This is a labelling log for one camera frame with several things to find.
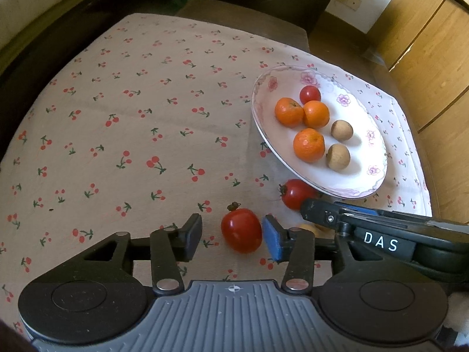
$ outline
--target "tomato stem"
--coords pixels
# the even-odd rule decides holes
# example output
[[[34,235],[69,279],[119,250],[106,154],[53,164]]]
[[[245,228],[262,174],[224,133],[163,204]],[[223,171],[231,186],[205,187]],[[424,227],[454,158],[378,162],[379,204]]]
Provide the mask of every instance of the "tomato stem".
[[[227,206],[227,209],[229,211],[235,211],[236,209],[238,209],[239,207],[241,206],[240,203],[236,202],[236,201],[233,201],[230,205]]]
[[[281,184],[278,184],[278,186],[280,187],[278,189],[278,191],[280,192],[280,195],[283,197],[287,194],[287,186],[286,185],[281,185]]]

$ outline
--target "plate rim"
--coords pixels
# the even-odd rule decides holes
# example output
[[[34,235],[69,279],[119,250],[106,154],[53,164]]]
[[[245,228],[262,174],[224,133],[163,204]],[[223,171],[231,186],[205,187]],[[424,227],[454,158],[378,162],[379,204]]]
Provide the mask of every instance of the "plate rim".
[[[355,99],[355,101],[358,103],[359,107],[362,108],[364,113],[370,118],[371,123],[373,124],[373,126],[377,130],[377,132],[379,133],[379,139],[381,140],[380,147],[383,149],[383,156],[386,155],[386,157],[383,157],[383,176],[379,180],[376,181],[375,185],[371,189],[366,190],[364,192],[360,192],[359,195],[357,195],[357,196],[341,195],[341,194],[338,194],[335,191],[328,190],[325,187],[319,186],[319,185],[317,185],[317,184],[315,184],[311,181],[306,180],[303,176],[301,176],[299,173],[297,173],[285,160],[283,160],[283,158],[272,147],[272,145],[270,144],[270,142],[268,140],[267,134],[260,127],[260,124],[259,124],[260,120],[257,117],[257,113],[254,109],[254,100],[255,100],[254,98],[255,98],[255,95],[257,94],[257,91],[259,90],[259,86],[266,80],[266,78],[272,73],[272,71],[283,71],[283,70],[308,71],[308,72],[313,72],[315,74],[320,75],[321,77],[323,77],[327,81],[329,81],[329,82],[333,83],[334,85],[336,85],[337,87],[345,90],[347,92],[347,94],[351,95]],[[254,87],[252,89],[252,94],[251,94],[251,112],[252,112],[252,116],[254,118],[254,122],[256,124],[257,130],[260,132],[260,134],[262,136],[262,139],[264,139],[264,141],[269,145],[269,148],[275,154],[275,156],[283,163],[283,165],[285,165],[297,177],[299,177],[301,180],[303,180],[305,183],[312,186],[313,188],[321,191],[322,193],[325,193],[325,194],[333,196],[333,197],[343,198],[343,199],[360,199],[360,198],[365,198],[365,197],[371,196],[374,192],[376,192],[379,189],[379,187],[384,182],[384,179],[386,178],[386,174],[388,173],[388,157],[387,157],[387,150],[386,150],[386,145],[385,145],[385,142],[384,142],[384,138],[383,138],[383,135],[381,134],[381,131],[378,128],[377,123],[374,121],[371,114],[365,108],[363,103],[349,89],[347,89],[341,83],[338,83],[333,78],[327,76],[326,74],[324,74],[320,71],[317,71],[317,70],[311,70],[308,67],[302,67],[302,66],[296,66],[296,65],[279,65],[279,66],[269,68],[268,70],[263,72],[259,77],[257,77],[256,81],[254,82]]]

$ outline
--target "cherry tomato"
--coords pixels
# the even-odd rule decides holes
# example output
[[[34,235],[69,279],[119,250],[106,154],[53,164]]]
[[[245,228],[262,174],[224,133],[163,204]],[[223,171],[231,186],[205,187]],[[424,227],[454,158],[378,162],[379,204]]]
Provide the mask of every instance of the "cherry tomato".
[[[310,100],[321,101],[321,92],[316,86],[304,86],[300,91],[300,101],[303,104],[308,103]]]
[[[230,213],[221,220],[221,232],[228,245],[240,252],[251,253],[262,243],[262,228],[256,215],[239,203],[228,205]]]
[[[283,203],[290,209],[299,210],[307,198],[318,198],[319,193],[303,180],[290,179],[280,186],[280,195]]]

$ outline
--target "cherry print tablecloth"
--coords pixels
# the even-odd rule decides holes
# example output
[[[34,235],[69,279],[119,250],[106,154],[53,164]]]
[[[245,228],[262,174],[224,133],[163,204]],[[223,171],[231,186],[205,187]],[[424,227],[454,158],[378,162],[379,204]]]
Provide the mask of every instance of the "cherry print tablecloth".
[[[382,187],[356,204],[431,215],[419,158],[396,100],[301,50],[184,18],[132,14],[71,60],[44,88],[1,162],[0,317],[23,331],[17,298],[58,263],[120,230],[133,237],[203,218],[191,279],[281,279],[263,245],[240,255],[223,242],[232,201],[285,226],[280,201],[294,177],[252,121],[256,78],[269,67],[318,70],[361,100],[388,152]],[[370,133],[369,141],[377,134]],[[318,262],[316,284],[330,276]],[[149,263],[135,276],[151,284]]]

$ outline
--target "ribbed gray surface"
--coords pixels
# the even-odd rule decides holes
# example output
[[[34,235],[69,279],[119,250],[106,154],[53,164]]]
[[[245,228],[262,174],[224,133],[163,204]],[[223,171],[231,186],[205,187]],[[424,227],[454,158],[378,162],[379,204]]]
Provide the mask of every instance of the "ribbed gray surface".
[[[436,352],[431,342],[376,348],[349,340],[321,319],[312,303],[278,291],[273,282],[195,281],[162,297],[137,327],[94,346],[35,340],[41,352]]]

